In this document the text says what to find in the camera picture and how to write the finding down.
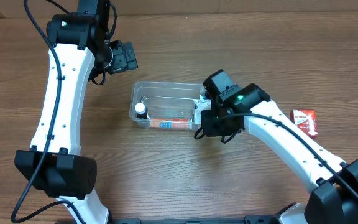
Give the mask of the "clear plastic container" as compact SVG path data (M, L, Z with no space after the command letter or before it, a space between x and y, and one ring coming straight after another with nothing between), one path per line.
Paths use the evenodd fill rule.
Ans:
M194 123L193 99L198 99L200 95L208 97L200 84L140 81L133 87L129 116L142 128L151 128L149 123L152 118L191 119L192 128L185 130L197 130L201 123ZM134 107L139 102L148 109L147 119L136 116Z

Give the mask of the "red Haleon box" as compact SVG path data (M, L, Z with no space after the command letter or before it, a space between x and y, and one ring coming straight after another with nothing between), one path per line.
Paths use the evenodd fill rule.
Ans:
M310 138L318 136L315 110L297 109L290 111L290 120Z

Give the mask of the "orange tube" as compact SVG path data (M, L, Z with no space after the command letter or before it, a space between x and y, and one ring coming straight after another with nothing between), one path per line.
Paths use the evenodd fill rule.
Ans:
M160 129L191 129L193 121L191 119L162 119L162 118L152 118L150 120L149 126L151 128L160 128Z

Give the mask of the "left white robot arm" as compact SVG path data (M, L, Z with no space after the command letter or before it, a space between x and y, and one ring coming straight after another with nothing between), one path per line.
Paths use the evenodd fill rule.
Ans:
M94 187L96 161L81 154L80 122L88 82L137 68L132 44L112 39L116 20L110 1L80 1L39 30L49 48L44 105L30 148L18 150L14 163L28 188L63 205L76 223L113 221Z

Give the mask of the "dark bottle white cap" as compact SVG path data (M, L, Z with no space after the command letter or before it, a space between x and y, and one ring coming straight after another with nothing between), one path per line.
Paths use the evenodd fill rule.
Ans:
M141 103L141 102L137 103L135 105L134 109L135 109L137 118L139 118L139 119L147 119L148 118L148 109L143 103Z

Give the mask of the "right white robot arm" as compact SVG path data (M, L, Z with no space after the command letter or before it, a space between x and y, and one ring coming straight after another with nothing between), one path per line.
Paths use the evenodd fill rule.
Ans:
M224 70L203 86L212 102L201 112L194 138L228 143L241 131L265 143L298 176L307 204L293 203L274 215L249 215L245 223L358 223L358 160L347 163L311 139L256 84L234 84Z

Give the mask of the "white medicine box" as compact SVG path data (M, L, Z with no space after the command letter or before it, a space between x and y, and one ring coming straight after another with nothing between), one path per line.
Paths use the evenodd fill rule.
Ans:
M193 99L195 109L194 109L194 123L201 123L201 112L203 110L211 109L211 100L206 95L200 95L198 99Z

